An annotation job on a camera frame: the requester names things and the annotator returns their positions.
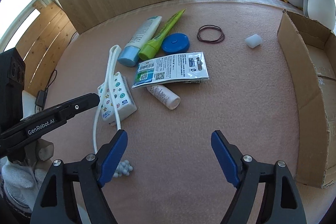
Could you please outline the white massage stick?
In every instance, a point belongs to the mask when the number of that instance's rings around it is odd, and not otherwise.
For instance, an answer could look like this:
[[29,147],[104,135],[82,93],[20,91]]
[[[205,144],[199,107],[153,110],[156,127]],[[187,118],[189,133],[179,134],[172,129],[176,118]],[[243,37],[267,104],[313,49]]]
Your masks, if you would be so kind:
[[119,56],[120,53],[121,53],[120,46],[115,45],[112,48],[110,48],[108,64],[107,64],[107,67],[106,67],[105,80],[97,89],[98,96],[99,96],[99,99],[100,99],[100,103],[97,107],[96,114],[94,116],[93,134],[92,134],[93,148],[94,148],[95,152],[98,152],[98,148],[97,148],[97,124],[98,124],[98,119],[102,118],[102,116],[101,116],[101,105],[103,103],[104,95],[106,94],[106,91],[107,91],[108,88],[109,88],[110,94],[112,96],[114,115],[115,115],[115,120],[116,120],[116,125],[115,126],[117,127],[118,130],[121,129],[121,121],[120,121],[120,117],[119,117],[119,113],[118,113],[118,109],[117,109],[117,104],[116,104],[115,98],[113,96],[113,91],[112,91],[114,75],[115,75],[115,73],[117,73],[115,71],[116,63],[117,63],[117,59],[118,59],[118,56]]

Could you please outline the tissue pack with stars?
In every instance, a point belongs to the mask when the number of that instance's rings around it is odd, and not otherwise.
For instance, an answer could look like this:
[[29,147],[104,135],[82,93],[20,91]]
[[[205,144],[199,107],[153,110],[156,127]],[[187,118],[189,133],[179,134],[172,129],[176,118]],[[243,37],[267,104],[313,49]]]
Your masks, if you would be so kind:
[[[127,80],[120,72],[114,75],[112,91],[117,104],[120,121],[123,121],[137,110],[137,106],[129,90]],[[104,95],[104,100],[101,105],[101,116],[103,121],[111,125],[116,125],[112,96],[109,88]]]

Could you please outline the white tube blue cap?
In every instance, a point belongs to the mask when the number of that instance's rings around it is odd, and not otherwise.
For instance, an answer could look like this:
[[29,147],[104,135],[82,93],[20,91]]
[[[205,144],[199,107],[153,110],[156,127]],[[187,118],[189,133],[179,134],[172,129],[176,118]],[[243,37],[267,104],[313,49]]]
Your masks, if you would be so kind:
[[140,50],[153,37],[161,20],[161,16],[147,19],[126,44],[117,61],[126,67],[134,67],[138,63]]

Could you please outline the small white bottle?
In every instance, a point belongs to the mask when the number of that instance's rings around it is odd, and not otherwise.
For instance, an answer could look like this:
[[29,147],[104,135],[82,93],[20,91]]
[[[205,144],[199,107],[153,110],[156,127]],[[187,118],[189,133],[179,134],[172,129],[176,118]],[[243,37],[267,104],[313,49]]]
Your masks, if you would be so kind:
[[176,109],[181,102],[179,96],[163,85],[147,86],[146,89],[169,110]]

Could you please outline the green tube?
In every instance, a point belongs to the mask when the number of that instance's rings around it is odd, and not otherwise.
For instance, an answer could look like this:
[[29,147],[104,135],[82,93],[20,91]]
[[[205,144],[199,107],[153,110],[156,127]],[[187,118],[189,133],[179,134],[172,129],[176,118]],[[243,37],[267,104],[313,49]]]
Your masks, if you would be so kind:
[[138,56],[141,60],[146,61],[153,59],[158,53],[164,38],[167,36],[169,31],[173,28],[173,26],[177,23],[177,21],[181,18],[186,9],[182,9],[175,13],[160,29],[160,31],[150,39],[140,50]]

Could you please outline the printed sachet packet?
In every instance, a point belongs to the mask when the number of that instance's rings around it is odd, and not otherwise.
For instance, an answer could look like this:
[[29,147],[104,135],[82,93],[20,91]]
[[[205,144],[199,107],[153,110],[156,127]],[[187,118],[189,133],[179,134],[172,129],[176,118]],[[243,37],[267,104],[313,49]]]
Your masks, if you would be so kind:
[[139,63],[133,89],[168,83],[198,83],[209,79],[202,52],[179,53]]

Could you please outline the blue round tape measure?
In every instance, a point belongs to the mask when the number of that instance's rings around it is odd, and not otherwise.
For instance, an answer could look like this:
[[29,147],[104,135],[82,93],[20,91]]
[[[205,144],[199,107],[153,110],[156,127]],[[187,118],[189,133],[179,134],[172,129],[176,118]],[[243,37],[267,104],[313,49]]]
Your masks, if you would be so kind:
[[190,47],[190,41],[187,35],[175,33],[164,38],[161,48],[167,54],[185,53]]

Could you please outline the cardboard box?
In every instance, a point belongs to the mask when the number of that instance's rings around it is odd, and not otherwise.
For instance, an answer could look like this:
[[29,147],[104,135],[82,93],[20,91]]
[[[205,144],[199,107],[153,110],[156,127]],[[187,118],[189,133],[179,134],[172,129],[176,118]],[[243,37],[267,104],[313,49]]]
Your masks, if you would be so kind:
[[296,180],[327,188],[335,184],[335,34],[316,20],[284,10],[277,40],[297,100]]

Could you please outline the wooden slat wall panel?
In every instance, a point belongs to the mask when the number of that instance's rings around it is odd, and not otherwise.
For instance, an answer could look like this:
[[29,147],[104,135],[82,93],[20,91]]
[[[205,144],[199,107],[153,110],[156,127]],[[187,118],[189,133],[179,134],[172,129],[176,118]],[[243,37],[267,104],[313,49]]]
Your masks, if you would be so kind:
[[25,91],[36,97],[46,88],[76,29],[55,2],[46,6],[35,1],[33,8],[40,14],[15,47],[26,65]]

